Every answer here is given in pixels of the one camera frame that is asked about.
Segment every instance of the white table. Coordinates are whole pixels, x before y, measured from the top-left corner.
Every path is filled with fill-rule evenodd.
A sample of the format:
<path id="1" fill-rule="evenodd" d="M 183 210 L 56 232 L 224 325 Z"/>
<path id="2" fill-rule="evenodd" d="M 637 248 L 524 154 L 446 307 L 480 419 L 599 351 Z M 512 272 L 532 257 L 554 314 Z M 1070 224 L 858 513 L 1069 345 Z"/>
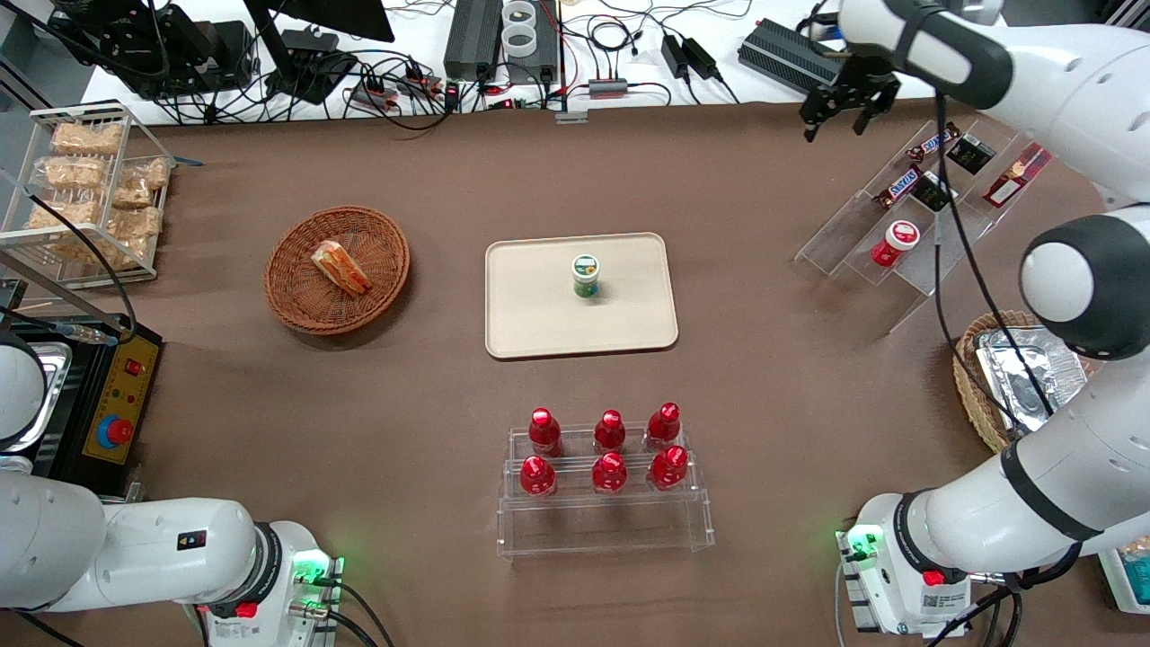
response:
<path id="1" fill-rule="evenodd" d="M 685 6 L 691 3 L 691 1 L 692 0 L 660 0 L 658 5 Z M 739 14 L 744 8 L 746 8 L 747 1 L 749 0 L 727 0 L 715 7 L 727 13 Z M 179 0 L 178 3 L 192 20 L 213 22 L 239 20 L 246 23 L 248 29 L 252 29 L 251 16 L 248 16 L 247 10 L 244 8 L 244 3 L 240 2 L 240 0 Z M 636 3 L 631 0 L 615 0 L 611 3 L 616 7 L 646 7 L 645 2 Z M 742 45 L 743 39 L 754 30 L 756 21 L 766 17 L 781 24 L 793 26 L 810 13 L 813 3 L 814 0 L 750 0 L 750 10 L 747 11 L 746 17 L 728 18 L 711 14 L 710 11 L 692 10 L 670 18 L 667 24 L 682 31 L 687 37 L 698 40 L 699 44 L 702 44 L 707 52 L 714 56 L 723 77 L 727 79 L 727 83 L 730 84 L 731 88 L 743 102 L 799 102 L 804 99 L 804 97 L 798 92 L 795 92 L 793 90 L 790 90 L 789 87 L 776 83 L 739 63 L 738 48 Z M 394 0 L 388 0 L 384 5 L 392 7 L 397 6 L 397 2 L 394 2 Z M 833 5 L 835 5 L 835 2 L 828 3 L 828 7 L 823 10 L 831 10 L 830 6 Z M 582 0 L 574 7 L 560 5 L 560 14 L 564 21 L 572 21 L 581 15 L 597 13 L 615 14 L 615 11 L 604 7 L 599 0 Z M 354 40 L 350 36 L 339 34 L 339 48 L 345 52 L 356 52 L 360 49 L 391 49 L 402 52 L 405 54 L 411 54 L 415 57 L 415 60 L 435 68 L 437 70 L 436 74 L 443 76 L 444 46 L 447 41 L 447 33 L 451 30 L 452 15 L 453 9 L 450 7 L 445 7 L 438 15 L 435 16 L 425 16 L 408 11 L 388 11 L 392 30 L 396 33 L 394 43 L 379 43 L 367 39 Z M 634 17 L 627 20 L 626 22 L 629 25 L 637 26 L 639 20 L 639 17 Z M 576 21 L 575 29 L 585 33 L 585 20 Z M 304 29 L 307 23 L 289 16 L 281 16 L 276 20 L 276 25 L 282 31 L 284 29 Z M 600 32 L 600 39 L 605 43 L 614 43 L 618 40 L 619 36 L 619 30 L 605 29 Z M 620 53 L 619 74 L 621 74 L 621 76 L 627 78 L 630 83 L 651 82 L 666 85 L 672 91 L 673 105 L 693 105 L 695 101 L 688 93 L 687 85 L 682 80 L 676 80 L 670 77 L 670 72 L 664 63 L 661 44 L 662 31 L 652 21 L 646 21 L 643 36 L 637 40 L 639 54 L 632 57 L 630 48 L 623 49 Z M 826 45 L 834 48 L 842 48 L 843 44 L 839 40 L 828 41 Z M 595 77 L 595 63 L 592 62 L 588 44 L 583 39 L 568 37 L 567 46 L 567 82 L 572 85 L 586 83 L 589 76 L 592 78 Z M 261 69 L 263 71 L 270 71 L 274 69 L 275 63 L 268 55 L 262 40 L 258 45 L 258 52 L 261 61 Z M 572 60 L 573 54 L 574 59 L 577 60 L 578 63 L 577 79 L 573 78 L 575 72 L 575 64 Z M 599 56 L 601 68 L 603 53 L 597 52 L 597 54 Z M 356 55 L 360 60 L 368 64 L 388 56 L 386 54 L 370 52 L 356 53 Z M 606 69 L 603 69 L 601 71 L 604 76 L 606 76 Z M 500 70 L 500 75 L 505 74 L 505 71 Z M 926 83 L 917 78 L 902 76 L 902 80 L 903 87 L 898 94 L 900 99 L 922 98 L 934 94 L 934 91 Z M 358 82 L 358 77 L 348 76 L 343 80 L 342 85 L 328 97 L 328 110 L 332 117 L 339 117 L 344 113 L 345 103 L 342 90 L 344 87 L 352 87 Z M 695 88 L 695 94 L 704 103 L 733 102 L 727 91 L 715 80 L 703 80 L 695 76 L 692 86 Z M 631 93 L 619 99 L 595 100 L 586 97 L 585 90 L 581 90 L 570 98 L 568 109 L 586 110 L 604 107 L 661 106 L 666 103 L 666 92 L 659 87 L 642 87 L 636 90 L 632 90 Z M 260 90 L 255 88 L 248 90 L 248 94 L 252 97 L 261 95 Z M 221 92 L 217 105 L 222 106 L 237 97 L 239 97 L 238 91 Z M 473 93 L 466 99 L 463 106 L 465 109 L 470 109 L 475 94 Z M 515 86 L 505 94 L 498 97 L 499 100 L 506 98 L 521 98 L 527 99 L 528 101 L 534 101 L 539 98 L 539 91 L 534 85 Z M 151 101 L 141 100 L 114 75 L 108 74 L 103 69 L 97 68 L 92 75 L 92 80 L 89 83 L 87 90 L 84 93 L 83 100 L 99 101 L 106 99 L 115 99 L 123 102 L 131 108 L 140 121 L 146 124 L 168 124 L 174 122 L 172 117 L 166 114 L 162 108 Z M 268 110 L 271 114 L 276 114 L 286 109 L 291 99 L 289 97 L 276 97 L 268 102 Z M 246 99 L 239 99 L 239 101 L 229 108 L 229 110 L 235 111 L 246 105 L 250 105 Z M 553 102 L 552 106 L 558 109 L 558 101 Z M 404 108 L 404 113 L 408 114 L 409 107 L 406 101 L 401 102 L 401 107 Z M 261 111 L 262 108 L 252 108 L 246 113 L 243 113 L 240 116 L 244 117 L 245 121 L 254 121 Z M 356 110 L 350 110 L 348 116 L 370 115 Z M 292 109 L 291 118 L 296 121 L 322 120 L 325 118 L 325 114 L 322 106 L 299 102 Z"/>

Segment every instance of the metal tray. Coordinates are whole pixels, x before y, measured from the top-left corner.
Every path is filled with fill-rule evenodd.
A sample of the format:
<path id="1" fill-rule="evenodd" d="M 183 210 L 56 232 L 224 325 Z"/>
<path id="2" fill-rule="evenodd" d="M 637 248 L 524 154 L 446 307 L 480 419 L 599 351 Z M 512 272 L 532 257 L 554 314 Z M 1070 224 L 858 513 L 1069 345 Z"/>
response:
<path id="1" fill-rule="evenodd" d="M 71 348 L 66 344 L 39 342 L 28 346 L 36 352 L 36 355 L 40 359 L 40 365 L 44 367 L 47 395 L 44 399 L 44 407 L 40 408 L 40 414 L 36 417 L 32 429 L 21 437 L 16 441 L 16 445 L 6 449 L 6 454 L 23 452 L 40 440 L 40 437 L 44 436 L 44 430 L 48 426 L 48 419 L 52 418 L 52 410 L 56 407 L 60 390 L 63 387 L 64 380 L 68 379 L 68 369 L 71 367 Z"/>

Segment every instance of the red switch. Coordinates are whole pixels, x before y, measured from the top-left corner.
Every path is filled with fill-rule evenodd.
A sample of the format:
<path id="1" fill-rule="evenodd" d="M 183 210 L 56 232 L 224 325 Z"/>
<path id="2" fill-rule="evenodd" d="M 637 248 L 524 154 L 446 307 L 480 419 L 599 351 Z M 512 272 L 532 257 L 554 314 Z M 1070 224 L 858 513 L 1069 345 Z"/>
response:
<path id="1" fill-rule="evenodd" d="M 124 445 L 132 440 L 132 424 L 123 418 L 116 418 L 108 425 L 108 440 L 112 445 Z"/>
<path id="2" fill-rule="evenodd" d="M 927 571 L 922 573 L 922 581 L 927 586 L 941 586 L 946 584 L 946 577 L 938 571 Z"/>

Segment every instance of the woven basket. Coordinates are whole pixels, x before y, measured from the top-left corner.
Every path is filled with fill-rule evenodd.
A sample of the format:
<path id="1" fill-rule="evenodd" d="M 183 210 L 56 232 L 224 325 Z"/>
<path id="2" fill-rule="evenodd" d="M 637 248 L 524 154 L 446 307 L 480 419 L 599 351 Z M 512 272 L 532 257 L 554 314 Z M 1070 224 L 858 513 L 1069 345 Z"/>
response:
<path id="1" fill-rule="evenodd" d="M 1004 309 L 1002 311 L 1003 321 L 1006 322 L 1009 329 L 1022 329 L 1030 326 L 1038 326 L 1040 322 L 1034 315 L 1026 311 L 1019 311 L 1017 309 Z M 974 355 L 974 338 L 980 333 L 986 331 L 997 331 L 998 321 L 995 319 L 994 314 L 983 314 L 982 316 L 974 319 L 971 323 L 971 328 L 963 333 L 963 337 L 958 340 L 958 353 L 963 356 L 963 361 L 966 365 L 971 368 L 971 371 L 975 376 L 980 376 L 979 370 L 979 359 Z M 1079 363 L 1082 364 L 1082 369 L 1089 377 L 1095 372 L 1095 369 L 1089 364 L 1083 363 L 1079 359 Z M 963 401 L 963 408 L 966 409 L 966 417 L 971 419 L 971 424 L 974 425 L 974 430 L 979 432 L 979 437 L 982 438 L 982 442 L 987 444 L 987 447 L 992 449 L 995 454 L 1010 447 L 1010 439 L 1006 438 L 1006 428 L 1003 425 L 1002 416 L 998 414 L 998 409 L 991 405 L 990 400 L 982 394 L 976 385 L 971 383 L 969 376 L 959 365 L 958 360 L 951 357 L 951 367 L 954 371 L 954 385 L 958 387 L 958 395 Z"/>
<path id="2" fill-rule="evenodd" d="M 371 288 L 352 295 L 312 262 L 324 239 L 343 245 L 363 268 Z M 407 280 L 407 238 L 382 213 L 356 206 L 334 207 L 296 224 L 271 252 L 263 271 L 263 294 L 284 325 L 310 336 L 355 331 L 382 314 Z"/>

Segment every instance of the table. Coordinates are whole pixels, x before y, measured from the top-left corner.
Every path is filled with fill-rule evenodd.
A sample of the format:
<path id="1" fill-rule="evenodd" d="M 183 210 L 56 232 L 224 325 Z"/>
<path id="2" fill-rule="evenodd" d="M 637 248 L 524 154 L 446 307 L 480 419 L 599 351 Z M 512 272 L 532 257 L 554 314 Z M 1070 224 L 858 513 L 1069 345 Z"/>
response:
<path id="1" fill-rule="evenodd" d="M 690 0 L 667 0 L 666 2 L 660 2 L 659 6 L 687 6 L 689 3 Z M 396 33 L 396 41 L 379 43 L 367 39 L 353 40 L 346 34 L 340 34 L 340 49 L 358 52 L 356 55 L 368 64 L 379 61 L 386 56 L 385 54 L 371 52 L 371 49 L 383 48 L 404 52 L 406 54 L 411 54 L 417 61 L 431 66 L 437 70 L 437 74 L 442 76 L 444 44 L 447 40 L 447 33 L 451 29 L 451 17 L 453 10 L 447 7 L 434 16 L 427 16 L 409 11 L 397 11 L 394 8 L 398 7 L 398 5 L 394 3 L 394 0 L 389 0 L 385 5 L 393 8 L 392 10 L 389 10 L 389 20 L 391 21 Z M 252 29 L 251 16 L 248 16 L 243 2 L 239 0 L 184 1 L 181 2 L 181 6 L 192 20 L 213 22 L 240 20 L 248 25 L 248 29 Z M 764 101 L 772 103 L 797 102 L 804 99 L 804 97 L 798 92 L 795 92 L 793 90 L 741 64 L 738 62 L 738 47 L 742 45 L 743 39 L 754 30 L 754 23 L 757 20 L 766 17 L 781 24 L 796 25 L 800 20 L 806 17 L 806 15 L 811 11 L 812 6 L 812 0 L 724 0 L 723 2 L 716 5 L 716 8 L 734 14 L 742 14 L 745 9 L 746 16 L 742 18 L 724 18 L 708 11 L 695 10 L 672 18 L 668 24 L 683 31 L 685 36 L 696 38 L 704 47 L 707 48 L 707 52 L 710 52 L 711 55 L 718 61 L 724 78 L 742 101 Z M 615 11 L 606 9 L 599 0 L 583 0 L 574 7 L 560 3 L 560 14 L 564 21 L 572 21 L 578 16 L 585 16 L 595 13 L 615 14 Z M 627 22 L 635 25 L 638 24 L 638 18 L 629 20 Z M 585 31 L 585 28 L 582 26 L 583 23 L 585 23 L 585 21 L 576 22 L 576 25 L 580 26 L 581 31 Z M 276 25 L 281 30 L 304 29 L 307 26 L 307 23 L 289 16 L 281 16 L 276 20 Z M 608 36 L 613 37 L 614 34 L 605 32 L 604 40 L 607 40 Z M 624 78 L 632 83 L 661 83 L 668 86 L 672 93 L 672 105 L 695 105 L 695 101 L 688 93 L 687 85 L 683 82 L 675 80 L 670 77 L 660 51 L 661 39 L 662 32 L 654 23 L 647 21 L 643 36 L 636 43 L 639 54 L 632 57 L 629 49 L 623 51 L 621 53 L 622 55 L 619 64 L 620 72 Z M 826 44 L 835 48 L 842 48 L 843 46 L 842 41 L 828 41 Z M 578 38 L 568 37 L 567 46 L 568 82 L 573 86 L 585 83 L 589 76 L 593 77 L 595 74 L 592 54 L 585 41 Z M 274 69 L 275 63 L 268 55 L 262 40 L 259 43 L 258 49 L 262 69 L 266 71 Z M 577 62 L 577 78 L 574 77 L 576 64 L 572 62 L 572 57 L 574 57 L 574 61 Z M 601 71 L 604 76 L 606 76 L 606 69 L 603 69 Z M 922 98 L 934 94 L 934 91 L 926 83 L 917 78 L 906 77 L 904 75 L 900 75 L 900 78 L 903 79 L 903 87 L 899 92 L 899 98 Z M 344 79 L 340 87 L 332 92 L 332 94 L 328 98 L 328 113 L 324 113 L 322 106 L 299 103 L 291 113 L 291 120 L 320 120 L 327 118 L 328 114 L 334 117 L 342 116 L 345 107 L 342 91 L 344 87 L 352 87 L 356 83 L 358 77 L 350 76 Z M 696 76 L 693 87 L 695 94 L 703 103 L 731 102 L 730 94 L 728 94 L 727 91 L 716 82 L 703 80 Z M 581 91 L 576 92 L 575 95 L 572 97 L 568 107 L 570 110 L 586 110 L 592 108 L 636 107 L 644 105 L 661 106 L 667 100 L 667 95 L 661 88 L 644 87 L 642 90 L 642 92 L 632 91 L 627 97 L 620 99 L 596 100 L 586 98 L 585 91 Z M 255 97 L 258 95 L 258 91 L 250 92 L 250 94 Z M 239 98 L 238 91 L 221 92 L 220 105 L 237 98 Z M 535 101 L 539 98 L 539 92 L 534 85 L 516 86 L 499 97 L 499 99 L 506 98 Z M 91 82 L 89 83 L 87 90 L 84 93 L 84 101 L 99 101 L 105 99 L 116 99 L 124 102 L 146 124 L 175 123 L 172 115 L 166 114 L 163 109 L 151 101 L 139 99 L 139 97 L 128 90 L 128 87 L 124 86 L 124 84 L 121 83 L 114 75 L 108 74 L 101 68 L 97 68 L 92 75 Z M 269 102 L 269 111 L 271 114 L 283 111 L 286 109 L 289 103 L 290 100 L 286 97 L 273 99 Z M 246 99 L 239 99 L 232 109 L 239 109 L 245 105 L 250 105 L 248 101 Z M 465 107 L 470 109 L 471 105 L 473 101 L 468 98 L 465 102 Z M 401 107 L 406 114 L 408 106 L 404 103 Z M 260 114 L 261 108 L 253 108 L 240 116 L 245 120 L 251 120 Z M 288 115 L 281 115 L 279 120 L 283 121 L 286 116 Z M 367 117 L 371 115 L 356 110 L 350 110 L 347 116 Z"/>
<path id="2" fill-rule="evenodd" d="M 148 495 L 233 499 L 258 519 L 305 524 L 347 557 L 348 584 L 400 647 L 834 645 L 844 517 L 990 455 L 965 421 L 934 313 L 884 337 L 913 290 L 827 282 L 791 261 L 931 114 L 900 103 L 864 137 L 841 117 L 814 144 L 787 105 L 605 110 L 577 128 L 497 111 L 415 138 L 362 121 L 159 129 L 172 153 L 206 165 L 177 170 L 159 278 L 129 285 L 167 341 L 140 432 Z M 288 228 L 340 203 L 399 223 L 411 278 L 362 334 L 298 337 L 263 300 L 263 265 Z M 1051 163 L 979 245 L 999 305 L 1021 306 L 1018 259 L 1035 234 L 1101 206 L 1089 182 Z M 673 348 L 488 356 L 490 242 L 626 231 L 666 241 Z M 954 329 L 986 311 L 965 270 L 943 299 Z M 110 294 L 99 303 L 116 307 Z M 705 465 L 713 548 L 497 556 L 509 428 L 539 406 L 576 425 L 668 400 Z M 1144 647 L 1150 618 L 1106 609 L 1104 590 L 1083 560 L 1027 593 L 1018 645 Z M 92 646 L 199 645 L 170 603 L 46 619 Z M 982 622 L 954 645 L 981 644 Z M 0 636 L 56 645 L 12 614 Z"/>

